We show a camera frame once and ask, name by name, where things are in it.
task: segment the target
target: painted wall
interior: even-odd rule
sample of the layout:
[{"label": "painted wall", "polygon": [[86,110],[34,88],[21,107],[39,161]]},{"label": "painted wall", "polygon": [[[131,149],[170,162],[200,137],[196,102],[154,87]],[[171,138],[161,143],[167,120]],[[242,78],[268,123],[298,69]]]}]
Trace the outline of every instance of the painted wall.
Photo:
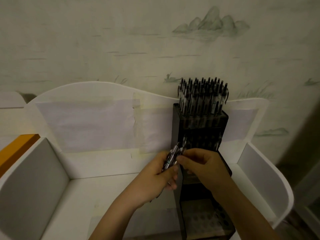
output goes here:
[{"label": "painted wall", "polygon": [[0,0],[0,90],[217,76],[271,101],[253,143],[276,163],[320,97],[319,34],[320,0]]}]

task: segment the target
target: white paper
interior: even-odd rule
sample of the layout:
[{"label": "white paper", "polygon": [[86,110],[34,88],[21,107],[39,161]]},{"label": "white paper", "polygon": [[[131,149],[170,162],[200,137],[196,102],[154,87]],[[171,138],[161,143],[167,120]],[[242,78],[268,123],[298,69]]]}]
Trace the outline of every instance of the white paper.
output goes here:
[{"label": "white paper", "polygon": [[133,100],[36,103],[63,152],[137,148]]},{"label": "white paper", "polygon": [[235,141],[244,139],[252,125],[258,109],[232,109],[226,110],[229,116],[222,141]]},{"label": "white paper", "polygon": [[142,138],[139,148],[141,153],[170,150],[172,134],[172,108],[142,109]]},{"label": "white paper", "polygon": [[[87,239],[90,237],[102,216],[90,220]],[[134,238],[167,232],[180,231],[176,208],[165,210],[137,210],[131,217],[123,238]]]}]

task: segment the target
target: pen holder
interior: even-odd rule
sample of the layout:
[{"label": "pen holder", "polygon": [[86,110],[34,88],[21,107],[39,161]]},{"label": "pen holder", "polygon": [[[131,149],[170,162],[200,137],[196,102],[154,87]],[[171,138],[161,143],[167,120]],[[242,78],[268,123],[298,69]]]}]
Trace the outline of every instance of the pen holder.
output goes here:
[{"label": "pen holder", "polygon": [[[185,147],[216,151],[230,176],[232,171],[218,149],[228,122],[228,115],[182,116],[179,104],[173,105],[171,148],[178,142]],[[174,191],[183,240],[229,239],[235,228],[228,214],[195,174],[180,167],[177,189]]]}]

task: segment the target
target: right hand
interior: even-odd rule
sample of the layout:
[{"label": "right hand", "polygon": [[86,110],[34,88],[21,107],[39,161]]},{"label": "right hand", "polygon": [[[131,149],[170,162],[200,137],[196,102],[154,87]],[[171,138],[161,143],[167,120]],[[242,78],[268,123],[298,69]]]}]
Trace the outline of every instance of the right hand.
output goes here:
[{"label": "right hand", "polygon": [[235,185],[216,152],[193,148],[178,156],[177,161],[184,169],[194,173],[218,202],[226,189]]}]

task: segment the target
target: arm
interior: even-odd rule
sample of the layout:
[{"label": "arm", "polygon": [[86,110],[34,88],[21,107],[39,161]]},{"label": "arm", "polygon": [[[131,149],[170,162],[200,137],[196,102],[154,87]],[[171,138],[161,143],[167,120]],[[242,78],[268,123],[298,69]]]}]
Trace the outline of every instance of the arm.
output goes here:
[{"label": "arm", "polygon": [[230,177],[220,156],[204,149],[187,150],[177,161],[195,173],[231,218],[241,239],[280,240],[262,214],[251,204]]},{"label": "arm", "polygon": [[120,240],[139,207],[157,197],[163,188],[175,190],[178,166],[161,172],[167,152],[158,153],[106,211],[89,240]]}]

